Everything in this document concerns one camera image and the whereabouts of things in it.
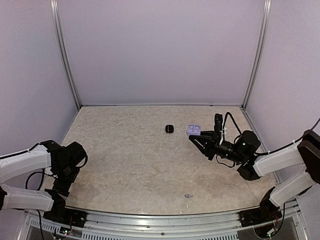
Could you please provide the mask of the purple charging case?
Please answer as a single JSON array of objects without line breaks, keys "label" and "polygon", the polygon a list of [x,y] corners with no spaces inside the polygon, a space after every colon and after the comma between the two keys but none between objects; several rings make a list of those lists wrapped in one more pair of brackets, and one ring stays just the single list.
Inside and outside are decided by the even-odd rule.
[{"label": "purple charging case", "polygon": [[201,135],[201,126],[198,124],[189,124],[186,130],[187,136],[200,136]]}]

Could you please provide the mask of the black charging case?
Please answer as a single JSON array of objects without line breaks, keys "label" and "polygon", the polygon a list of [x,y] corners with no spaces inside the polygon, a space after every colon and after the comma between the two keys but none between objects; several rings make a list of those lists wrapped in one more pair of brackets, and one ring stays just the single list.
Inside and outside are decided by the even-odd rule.
[{"label": "black charging case", "polygon": [[165,132],[168,133],[168,134],[173,133],[173,132],[174,132],[174,126],[171,125],[171,124],[167,124],[167,125],[165,126]]}]

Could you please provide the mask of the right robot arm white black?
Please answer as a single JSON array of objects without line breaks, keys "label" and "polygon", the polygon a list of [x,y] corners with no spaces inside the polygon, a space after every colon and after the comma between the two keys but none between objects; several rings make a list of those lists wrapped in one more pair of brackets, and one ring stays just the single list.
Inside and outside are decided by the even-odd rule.
[{"label": "right robot arm white black", "polygon": [[247,181],[255,181],[270,173],[301,165],[302,171],[272,188],[260,202],[256,218],[266,222],[276,208],[287,200],[308,190],[320,182],[320,137],[312,130],[304,132],[302,138],[275,152],[256,153],[261,142],[253,131],[244,131],[236,143],[221,138],[216,131],[202,131],[199,135],[189,135],[189,140],[209,160],[221,157],[239,165],[240,176]]}]

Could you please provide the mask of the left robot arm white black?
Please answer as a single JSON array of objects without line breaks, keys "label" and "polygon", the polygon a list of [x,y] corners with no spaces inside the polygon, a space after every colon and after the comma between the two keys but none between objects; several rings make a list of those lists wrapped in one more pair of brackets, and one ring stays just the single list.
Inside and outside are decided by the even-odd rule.
[{"label": "left robot arm white black", "polygon": [[[70,218],[70,211],[65,207],[65,200],[80,169],[87,162],[85,149],[75,141],[61,146],[53,140],[47,140],[29,149],[1,156],[0,208],[50,212],[57,221],[66,222]],[[32,190],[7,184],[15,177],[36,172],[54,178],[51,189]]]}]

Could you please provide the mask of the purple earbud near front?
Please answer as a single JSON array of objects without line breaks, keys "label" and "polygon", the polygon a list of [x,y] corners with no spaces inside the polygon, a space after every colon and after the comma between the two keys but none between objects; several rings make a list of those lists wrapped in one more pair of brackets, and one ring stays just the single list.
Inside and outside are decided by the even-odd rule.
[{"label": "purple earbud near front", "polygon": [[189,193],[186,193],[186,194],[184,195],[184,197],[187,198],[187,199],[189,199],[189,198],[192,198],[193,195],[192,195],[192,194],[189,194]]}]

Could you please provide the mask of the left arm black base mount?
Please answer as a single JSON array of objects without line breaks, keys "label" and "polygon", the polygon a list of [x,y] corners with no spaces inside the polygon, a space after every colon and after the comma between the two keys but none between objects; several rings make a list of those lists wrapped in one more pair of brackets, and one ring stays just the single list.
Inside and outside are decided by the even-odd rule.
[{"label": "left arm black base mount", "polygon": [[66,200],[54,190],[45,189],[44,191],[53,199],[50,211],[43,213],[44,219],[71,227],[84,227],[88,215],[85,211],[67,208]]}]

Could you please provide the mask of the aluminium front rail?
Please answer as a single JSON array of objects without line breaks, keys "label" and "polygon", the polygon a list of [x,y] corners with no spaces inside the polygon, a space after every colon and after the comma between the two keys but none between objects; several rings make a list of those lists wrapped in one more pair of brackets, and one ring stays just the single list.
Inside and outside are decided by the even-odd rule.
[{"label": "aluminium front rail", "polygon": [[26,211],[18,240],[240,240],[257,239],[259,225],[242,226],[240,210],[178,215],[137,215],[87,210],[83,227],[67,227]]}]

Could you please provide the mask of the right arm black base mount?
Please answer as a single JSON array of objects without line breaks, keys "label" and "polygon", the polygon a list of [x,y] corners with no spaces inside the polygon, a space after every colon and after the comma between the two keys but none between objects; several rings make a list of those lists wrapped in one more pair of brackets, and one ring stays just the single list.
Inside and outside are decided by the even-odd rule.
[{"label": "right arm black base mount", "polygon": [[270,200],[274,189],[275,186],[267,191],[258,207],[239,212],[239,220],[242,227],[262,224],[283,217],[280,207],[275,206]]}]

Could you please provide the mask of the right aluminium corner post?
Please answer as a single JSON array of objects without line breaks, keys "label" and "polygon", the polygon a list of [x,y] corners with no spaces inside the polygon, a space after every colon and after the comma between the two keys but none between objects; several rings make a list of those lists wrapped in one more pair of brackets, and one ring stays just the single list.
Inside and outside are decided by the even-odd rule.
[{"label": "right aluminium corner post", "polygon": [[257,74],[259,71],[259,66],[261,63],[264,45],[266,42],[267,32],[268,32],[268,25],[270,20],[270,13],[271,13],[272,1],[265,0],[263,2],[263,13],[261,19],[261,25],[258,35],[258,42],[257,47],[255,50],[254,60],[251,68],[251,72],[249,75],[249,82],[245,91],[244,99],[241,105],[242,110],[245,112],[249,106],[249,102],[254,90],[254,85],[257,79]]}]

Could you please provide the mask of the aluminium corner post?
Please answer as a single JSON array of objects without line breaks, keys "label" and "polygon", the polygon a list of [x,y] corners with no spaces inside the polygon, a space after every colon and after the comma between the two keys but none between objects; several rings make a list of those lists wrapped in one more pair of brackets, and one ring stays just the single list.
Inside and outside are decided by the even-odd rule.
[{"label": "aluminium corner post", "polygon": [[254,60],[251,68],[251,72],[249,75],[249,82],[245,91],[244,99],[241,105],[242,110],[245,112],[249,106],[249,102],[254,90],[254,85],[257,79],[257,74],[259,71],[259,66],[261,63],[264,45],[266,42],[267,32],[268,32],[268,25],[270,20],[270,13],[271,13],[272,1],[265,0],[263,2],[263,13],[261,19],[261,25],[258,35],[258,42],[257,47],[255,50]]},{"label": "aluminium corner post", "polygon": [[72,95],[72,99],[74,102],[74,105],[79,111],[82,108],[82,103],[77,91],[77,87],[73,78],[70,61],[67,54],[67,49],[64,41],[64,35],[63,35],[63,28],[62,28],[62,22],[60,18],[60,11],[59,11],[59,3],[57,0],[50,0],[50,8],[51,8],[51,14],[53,19],[53,25],[55,29],[58,49],[60,52],[60,57],[63,65],[63,69],[66,75],[67,83]]}]

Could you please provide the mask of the left aluminium corner post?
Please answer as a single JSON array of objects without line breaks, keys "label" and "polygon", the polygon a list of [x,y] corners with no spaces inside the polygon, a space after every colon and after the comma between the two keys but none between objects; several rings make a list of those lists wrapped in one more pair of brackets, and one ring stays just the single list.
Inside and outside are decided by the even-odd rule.
[{"label": "left aluminium corner post", "polygon": [[63,28],[62,28],[62,22],[60,18],[60,11],[59,11],[59,3],[57,0],[50,0],[50,8],[51,8],[51,14],[53,19],[53,25],[55,29],[58,49],[60,52],[60,57],[63,65],[63,69],[66,75],[67,83],[72,95],[72,99],[74,102],[74,105],[79,111],[82,108],[82,103],[77,91],[77,87],[73,78],[70,61],[67,54],[67,49],[64,41],[64,35],[63,35]]}]

